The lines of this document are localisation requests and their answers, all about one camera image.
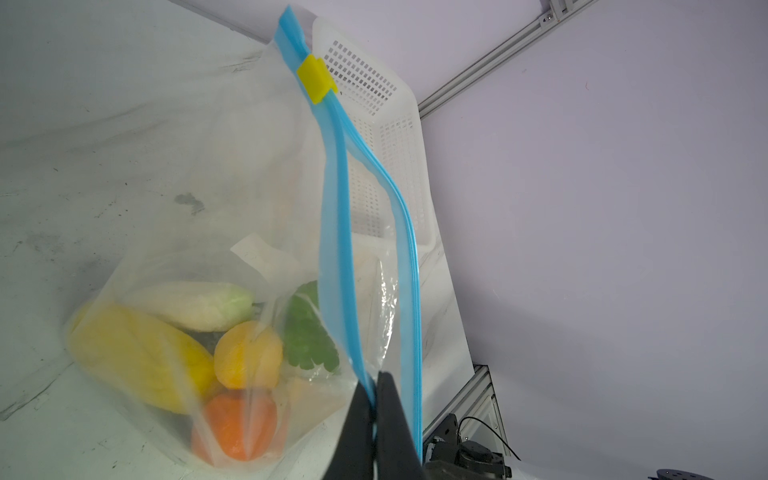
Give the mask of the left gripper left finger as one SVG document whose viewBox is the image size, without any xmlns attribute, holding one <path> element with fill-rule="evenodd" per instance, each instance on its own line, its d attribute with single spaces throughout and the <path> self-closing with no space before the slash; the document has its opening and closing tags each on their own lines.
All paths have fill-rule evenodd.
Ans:
<svg viewBox="0 0 768 480">
<path fill-rule="evenodd" d="M 358 384 L 323 480 L 374 479 L 374 410 Z"/>
</svg>

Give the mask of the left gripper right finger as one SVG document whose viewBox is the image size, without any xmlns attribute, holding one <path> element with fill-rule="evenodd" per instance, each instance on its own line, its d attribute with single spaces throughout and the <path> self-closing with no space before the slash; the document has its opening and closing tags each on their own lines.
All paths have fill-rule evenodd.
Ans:
<svg viewBox="0 0 768 480">
<path fill-rule="evenodd" d="M 393 376 L 380 372 L 376 384 L 375 461 L 381 480 L 426 480 Z"/>
</svg>

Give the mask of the orange tangerine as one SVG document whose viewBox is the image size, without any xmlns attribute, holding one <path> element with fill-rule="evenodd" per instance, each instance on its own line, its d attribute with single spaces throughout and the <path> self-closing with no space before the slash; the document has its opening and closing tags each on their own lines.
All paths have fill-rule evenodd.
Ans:
<svg viewBox="0 0 768 480">
<path fill-rule="evenodd" d="M 227 390 L 203 407 L 215 444 L 228 458 L 262 457 L 276 438 L 278 404 L 268 390 Z"/>
</svg>

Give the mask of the yellow lemon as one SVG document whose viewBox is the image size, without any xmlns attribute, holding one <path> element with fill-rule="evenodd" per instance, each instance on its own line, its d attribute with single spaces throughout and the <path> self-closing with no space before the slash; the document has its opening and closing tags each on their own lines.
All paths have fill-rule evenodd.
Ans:
<svg viewBox="0 0 768 480">
<path fill-rule="evenodd" d="M 224 387 L 272 390 L 280 379 L 283 342 L 271 326 L 246 321 L 219 339 L 213 360 L 215 375 Z"/>
</svg>

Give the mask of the clear zip top bag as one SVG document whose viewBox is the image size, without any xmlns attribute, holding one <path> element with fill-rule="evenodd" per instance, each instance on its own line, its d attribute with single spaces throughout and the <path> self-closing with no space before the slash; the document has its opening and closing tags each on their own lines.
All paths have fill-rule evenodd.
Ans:
<svg viewBox="0 0 768 480">
<path fill-rule="evenodd" d="M 264 304 L 256 320 L 283 342 L 278 385 L 268 390 L 279 424 L 268 451 L 225 456 L 203 417 L 148 405 L 87 373 L 166 456 L 187 468 L 282 479 L 303 453 L 334 454 L 361 384 L 374 410 L 380 372 L 395 381 L 422 461 L 422 315 L 413 223 L 397 185 L 339 100 L 324 59 L 312 50 L 316 18 L 298 6 L 279 16 L 255 64 L 229 80 L 203 116 L 180 183 L 197 212 L 165 207 L 90 303 L 123 305 L 136 290 L 166 282 L 240 286 Z M 288 364 L 280 314 L 315 281 L 319 318 L 340 356 L 330 374 Z"/>
</svg>

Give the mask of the yellow corn cob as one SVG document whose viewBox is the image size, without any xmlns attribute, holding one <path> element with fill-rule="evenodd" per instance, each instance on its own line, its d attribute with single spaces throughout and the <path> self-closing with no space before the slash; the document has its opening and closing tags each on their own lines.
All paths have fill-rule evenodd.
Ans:
<svg viewBox="0 0 768 480">
<path fill-rule="evenodd" d="M 186 415 L 223 386 L 213 356 L 187 333 L 138 310 L 85 303 L 67 326 L 68 349 L 91 376 L 148 405 Z"/>
</svg>

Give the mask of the white radish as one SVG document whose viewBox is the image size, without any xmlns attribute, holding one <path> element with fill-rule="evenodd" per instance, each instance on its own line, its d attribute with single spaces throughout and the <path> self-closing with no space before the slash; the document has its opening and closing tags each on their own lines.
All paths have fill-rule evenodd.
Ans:
<svg viewBox="0 0 768 480">
<path fill-rule="evenodd" d="M 225 332 L 260 317 L 264 304 L 252 292 L 231 283 L 176 281 L 129 293 L 122 302 L 188 331 Z M 315 281 L 301 285 L 280 314 L 285 355 L 303 371 L 321 368 L 334 374 L 340 356 L 319 318 Z"/>
</svg>

